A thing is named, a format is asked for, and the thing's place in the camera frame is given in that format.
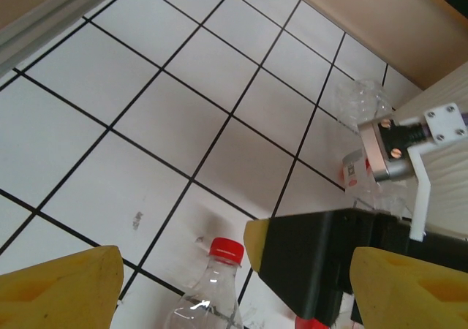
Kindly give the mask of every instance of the screw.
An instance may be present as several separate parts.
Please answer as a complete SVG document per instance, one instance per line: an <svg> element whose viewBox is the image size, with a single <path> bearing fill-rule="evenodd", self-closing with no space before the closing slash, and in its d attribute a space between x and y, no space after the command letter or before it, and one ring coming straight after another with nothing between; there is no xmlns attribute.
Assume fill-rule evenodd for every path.
<svg viewBox="0 0 468 329"><path fill-rule="evenodd" d="M394 159L399 159L401 157L401 150L399 148L394 148L390 151L390 155L392 155Z"/></svg>
<svg viewBox="0 0 468 329"><path fill-rule="evenodd" d="M380 125L382 126L382 128L390 128L392 126L392 122L390 119L386 118L386 119L382 119L382 121L380 122Z"/></svg>

